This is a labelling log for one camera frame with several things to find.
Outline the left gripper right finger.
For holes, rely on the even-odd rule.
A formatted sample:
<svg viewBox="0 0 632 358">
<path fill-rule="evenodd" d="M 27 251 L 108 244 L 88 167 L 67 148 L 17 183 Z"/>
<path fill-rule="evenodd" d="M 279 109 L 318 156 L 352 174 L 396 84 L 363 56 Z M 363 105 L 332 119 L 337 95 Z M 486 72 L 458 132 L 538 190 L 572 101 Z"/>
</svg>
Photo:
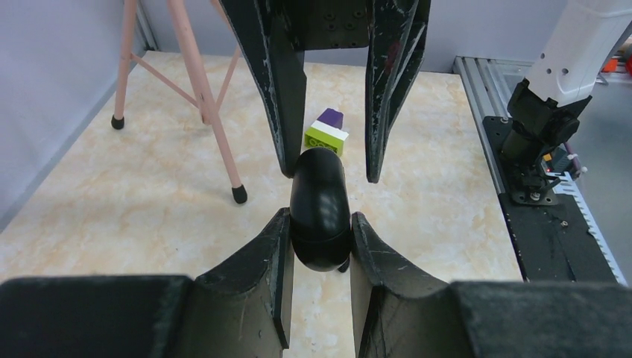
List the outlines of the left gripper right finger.
<svg viewBox="0 0 632 358">
<path fill-rule="evenodd" d="M 444 282 L 351 221 L 357 357 L 629 357 L 631 290 L 555 281 Z"/>
</svg>

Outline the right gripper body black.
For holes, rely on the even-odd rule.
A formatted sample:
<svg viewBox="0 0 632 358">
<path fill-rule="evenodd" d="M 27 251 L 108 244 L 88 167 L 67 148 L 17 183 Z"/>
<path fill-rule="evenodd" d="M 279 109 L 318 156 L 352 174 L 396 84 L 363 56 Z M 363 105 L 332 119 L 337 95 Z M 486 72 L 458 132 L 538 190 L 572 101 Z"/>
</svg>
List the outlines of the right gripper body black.
<svg viewBox="0 0 632 358">
<path fill-rule="evenodd" d="M 367 2 L 283 1 L 291 41 L 300 51 L 368 46 Z"/>
</svg>

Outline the black oval case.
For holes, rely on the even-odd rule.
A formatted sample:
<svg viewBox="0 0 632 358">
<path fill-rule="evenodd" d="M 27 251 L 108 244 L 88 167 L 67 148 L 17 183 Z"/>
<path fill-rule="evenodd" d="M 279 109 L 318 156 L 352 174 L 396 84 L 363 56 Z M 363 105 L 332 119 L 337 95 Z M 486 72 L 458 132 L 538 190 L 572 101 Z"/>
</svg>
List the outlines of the black oval case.
<svg viewBox="0 0 632 358">
<path fill-rule="evenodd" d="M 351 252 L 352 229 L 344 167 L 334 151 L 310 148 L 298 157 L 289 210 L 300 262 L 313 271 L 340 271 Z"/>
</svg>

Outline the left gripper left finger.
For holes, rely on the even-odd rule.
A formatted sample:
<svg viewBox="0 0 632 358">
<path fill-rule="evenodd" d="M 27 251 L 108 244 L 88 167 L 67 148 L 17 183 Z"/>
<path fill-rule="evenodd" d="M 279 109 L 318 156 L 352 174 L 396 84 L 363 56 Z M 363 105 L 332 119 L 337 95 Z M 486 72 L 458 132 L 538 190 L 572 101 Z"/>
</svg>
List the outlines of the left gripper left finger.
<svg viewBox="0 0 632 358">
<path fill-rule="evenodd" d="M 204 274 L 19 277 L 1 285 L 3 357 L 280 357 L 289 211 Z"/>
</svg>

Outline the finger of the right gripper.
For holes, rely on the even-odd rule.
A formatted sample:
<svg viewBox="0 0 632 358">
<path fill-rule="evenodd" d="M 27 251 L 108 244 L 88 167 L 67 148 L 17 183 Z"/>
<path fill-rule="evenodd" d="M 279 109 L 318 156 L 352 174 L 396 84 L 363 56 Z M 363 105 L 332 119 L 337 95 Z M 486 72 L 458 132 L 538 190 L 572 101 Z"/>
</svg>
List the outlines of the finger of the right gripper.
<svg viewBox="0 0 632 358">
<path fill-rule="evenodd" d="M 264 104 L 280 171 L 292 178 L 300 156 L 306 74 L 284 1 L 222 1 Z"/>
<path fill-rule="evenodd" d="M 367 4 L 364 145 L 367 180 L 378 183 L 388 137 L 423 63 L 431 2 Z"/>
</svg>

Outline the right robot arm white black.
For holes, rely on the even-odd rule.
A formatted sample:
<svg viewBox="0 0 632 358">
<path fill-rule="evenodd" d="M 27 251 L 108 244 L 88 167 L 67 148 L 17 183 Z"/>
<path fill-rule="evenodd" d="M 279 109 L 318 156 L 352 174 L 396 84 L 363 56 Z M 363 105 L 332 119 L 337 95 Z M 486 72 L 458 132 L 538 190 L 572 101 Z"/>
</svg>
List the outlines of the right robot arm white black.
<svg viewBox="0 0 632 358">
<path fill-rule="evenodd" d="M 281 172 L 292 178 L 300 155 L 306 51 L 366 48 L 366 177 L 380 178 L 391 128 L 420 71 L 429 1 L 221 1 L 259 89 Z M 507 109 L 511 129 L 496 150 L 513 201 L 553 205 L 557 180 L 544 155 L 578 129 L 598 73 L 631 32 L 629 1 L 569 1 Z"/>
</svg>

